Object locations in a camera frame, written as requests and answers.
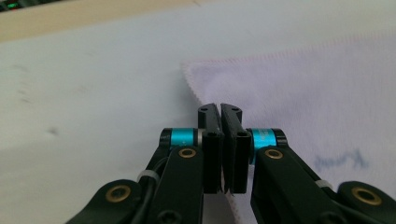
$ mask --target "black plastic part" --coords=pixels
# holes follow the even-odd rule
[[[255,157],[255,153],[256,151],[254,150],[254,135],[253,135],[253,131],[252,129],[247,128],[247,131],[250,133],[251,137],[251,143],[250,143],[250,151],[249,151],[249,156],[248,156],[248,163],[249,164],[253,164],[254,161],[254,157]]]
[[[171,146],[171,134],[172,129],[165,128],[161,132],[160,143],[152,155],[146,170],[152,170],[152,168],[157,164],[158,161],[162,160],[169,155],[169,148]]]
[[[283,131],[280,130],[280,129],[272,129],[272,130],[273,130],[273,132],[275,134],[276,146],[277,147],[289,147],[288,138],[283,133]]]
[[[198,129],[193,129],[193,141],[195,147],[198,147]]]
[[[200,148],[174,148],[148,212],[147,223],[202,223],[203,170],[204,153]]]
[[[342,212],[290,151],[290,148],[264,147],[257,152],[250,201],[257,222],[347,223]]]
[[[108,193],[116,199],[109,201]],[[117,202],[117,197],[124,194],[125,199]],[[123,224],[127,223],[134,215],[140,200],[140,185],[132,180],[116,180],[102,186],[93,195],[90,202],[81,212],[71,218],[67,224]]]
[[[246,193],[251,134],[242,128],[242,110],[221,104],[221,124],[225,134],[223,148],[224,190]]]
[[[337,193],[346,206],[380,222],[396,223],[396,202],[382,190],[358,181],[349,181],[342,183]]]
[[[202,132],[202,150],[205,156],[204,193],[218,193],[221,190],[221,150],[224,134],[215,104],[199,107],[198,129],[205,129]]]
[[[311,169],[311,167],[309,167],[309,166],[305,163],[305,161],[303,161],[303,159],[301,159],[301,158],[297,155],[297,153],[296,153],[294,150],[292,150],[292,149],[289,148],[289,147],[283,147],[283,148],[285,148],[286,150],[289,149],[289,155],[290,155],[291,157],[293,157],[294,160],[297,161],[297,162],[300,164],[300,166],[301,166],[301,167],[304,169],[304,171],[312,178],[313,181],[318,181],[318,180],[321,179],[321,178],[317,175],[317,173],[315,173],[315,172]],[[337,195],[331,188],[329,188],[329,187],[323,187],[323,188],[321,188],[321,189],[323,190],[323,192],[325,192],[325,193],[327,194],[327,196],[328,196],[330,199],[335,200],[335,201],[338,201],[338,195]]]

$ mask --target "metal pin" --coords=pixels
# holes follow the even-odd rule
[[[178,155],[184,159],[192,158],[197,154],[194,149],[191,148],[183,148],[178,152]]]
[[[202,134],[205,131],[205,129],[198,129],[198,133],[197,133],[197,145],[198,148],[202,148]]]
[[[369,189],[355,187],[352,189],[352,194],[355,196],[355,198],[363,203],[368,203],[374,206],[380,205],[382,203],[382,199]]]
[[[282,152],[276,149],[268,149],[265,151],[265,155],[271,159],[279,160],[283,158]]]
[[[106,199],[111,203],[120,203],[131,194],[131,188],[126,185],[118,185],[109,189],[106,193]]]

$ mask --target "black cable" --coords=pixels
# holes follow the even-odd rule
[[[163,167],[165,166],[168,158],[165,157],[158,161],[152,171],[161,175],[163,172]],[[153,177],[150,176],[142,176],[139,180],[139,184],[142,186],[142,189],[145,191],[143,193],[142,203],[134,214],[134,218],[131,221],[131,224],[142,224],[146,220],[149,206],[151,205],[152,199],[154,198],[154,193],[157,187],[157,182]]]

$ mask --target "blue ring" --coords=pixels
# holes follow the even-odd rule
[[[193,146],[194,145],[194,129],[192,128],[176,128],[172,129],[171,149],[177,146]]]
[[[276,146],[276,136],[272,129],[251,129],[253,135],[254,155],[250,164],[256,162],[256,153],[262,147]]]

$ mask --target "white cloth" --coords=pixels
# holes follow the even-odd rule
[[[186,63],[184,71],[201,104],[240,107],[245,128],[282,129],[291,148],[334,190],[358,180],[396,197],[396,32]],[[228,198],[237,223],[256,223],[250,191]]]

